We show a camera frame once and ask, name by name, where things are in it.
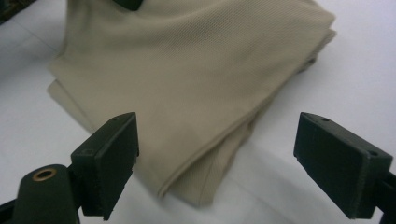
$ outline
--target beige fabric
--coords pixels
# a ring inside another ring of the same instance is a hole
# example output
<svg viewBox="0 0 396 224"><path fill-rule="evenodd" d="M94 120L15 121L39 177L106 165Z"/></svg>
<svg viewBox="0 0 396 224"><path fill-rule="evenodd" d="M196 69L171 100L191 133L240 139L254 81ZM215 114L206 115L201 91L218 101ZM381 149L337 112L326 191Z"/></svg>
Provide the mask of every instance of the beige fabric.
<svg viewBox="0 0 396 224"><path fill-rule="evenodd" d="M310 0L69 0L49 93L87 130L135 111L136 171L208 204L254 122L333 36Z"/></svg>

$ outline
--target white table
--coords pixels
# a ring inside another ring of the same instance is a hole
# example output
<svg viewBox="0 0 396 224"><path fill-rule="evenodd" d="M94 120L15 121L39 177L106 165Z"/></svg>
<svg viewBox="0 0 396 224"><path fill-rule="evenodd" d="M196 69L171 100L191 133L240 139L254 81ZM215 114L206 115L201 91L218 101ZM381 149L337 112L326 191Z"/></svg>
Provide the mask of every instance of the white table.
<svg viewBox="0 0 396 224"><path fill-rule="evenodd" d="M318 114L396 156L396 2L319 2L338 35L276 97L238 152L212 206L158 200L134 176L108 223L378 223L348 220L292 155L299 114ZM39 0L0 26L0 203L24 175L70 164L89 134L47 94L64 34L64 1ZM391 171L396 173L396 165ZM102 223L81 217L82 223Z"/></svg>

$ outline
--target screw hole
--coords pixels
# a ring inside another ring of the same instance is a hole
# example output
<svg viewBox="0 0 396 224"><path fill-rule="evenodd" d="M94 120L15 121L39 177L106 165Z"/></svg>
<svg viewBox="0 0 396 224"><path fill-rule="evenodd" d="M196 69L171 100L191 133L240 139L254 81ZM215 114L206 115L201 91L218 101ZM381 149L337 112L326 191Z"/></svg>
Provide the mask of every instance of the screw hole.
<svg viewBox="0 0 396 224"><path fill-rule="evenodd" d="M33 175L33 180L34 181L44 181L44 180L52 178L53 176L55 176L55 174L56 174L56 170L53 168L43 169L43 170L37 171Z"/></svg>
<svg viewBox="0 0 396 224"><path fill-rule="evenodd" d="M378 156L378 153L376 153L376 152L374 152L374 151L369 151L369 154L370 154L371 156Z"/></svg>

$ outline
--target towel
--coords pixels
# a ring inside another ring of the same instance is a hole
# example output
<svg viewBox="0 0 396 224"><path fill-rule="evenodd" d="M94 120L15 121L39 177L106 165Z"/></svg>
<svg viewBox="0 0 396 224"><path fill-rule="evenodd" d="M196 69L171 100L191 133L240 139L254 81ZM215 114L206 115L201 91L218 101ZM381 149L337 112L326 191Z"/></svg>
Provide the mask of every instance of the towel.
<svg viewBox="0 0 396 224"><path fill-rule="evenodd" d="M50 95L91 133L134 111L135 171L159 197L211 204L254 123L334 37L312 0L68 0Z"/></svg>

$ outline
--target black plastic part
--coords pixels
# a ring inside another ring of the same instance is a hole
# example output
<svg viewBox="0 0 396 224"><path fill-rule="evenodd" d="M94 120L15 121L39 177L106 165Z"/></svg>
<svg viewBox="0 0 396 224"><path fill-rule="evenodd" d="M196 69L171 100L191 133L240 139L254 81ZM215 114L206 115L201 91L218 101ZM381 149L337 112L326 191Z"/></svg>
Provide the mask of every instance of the black plastic part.
<svg viewBox="0 0 396 224"><path fill-rule="evenodd" d="M335 122L302 113L294 156L349 218L371 218L392 157Z"/></svg>
<svg viewBox="0 0 396 224"><path fill-rule="evenodd" d="M70 165L67 170L69 171L69 181L72 187L73 201L75 203L76 210L78 210L82 205L82 199L84 198L86 191L84 188L84 180L82 177L75 175L73 165Z"/></svg>
<svg viewBox="0 0 396 224"><path fill-rule="evenodd" d="M83 180L85 216L109 219L138 153L135 113L109 120L72 153L73 174Z"/></svg>
<svg viewBox="0 0 396 224"><path fill-rule="evenodd" d="M0 25L27 8L35 0L0 0Z"/></svg>
<svg viewBox="0 0 396 224"><path fill-rule="evenodd" d="M12 223L78 223L65 166L45 166L22 179Z"/></svg>
<svg viewBox="0 0 396 224"><path fill-rule="evenodd" d="M142 5L143 0L113 0L115 3L131 11L137 11Z"/></svg>
<svg viewBox="0 0 396 224"><path fill-rule="evenodd" d="M396 176L388 176L376 185L375 204L384 216L381 223L396 223Z"/></svg>
<svg viewBox="0 0 396 224"><path fill-rule="evenodd" d="M0 205L0 223L10 223L14 211L15 200Z"/></svg>

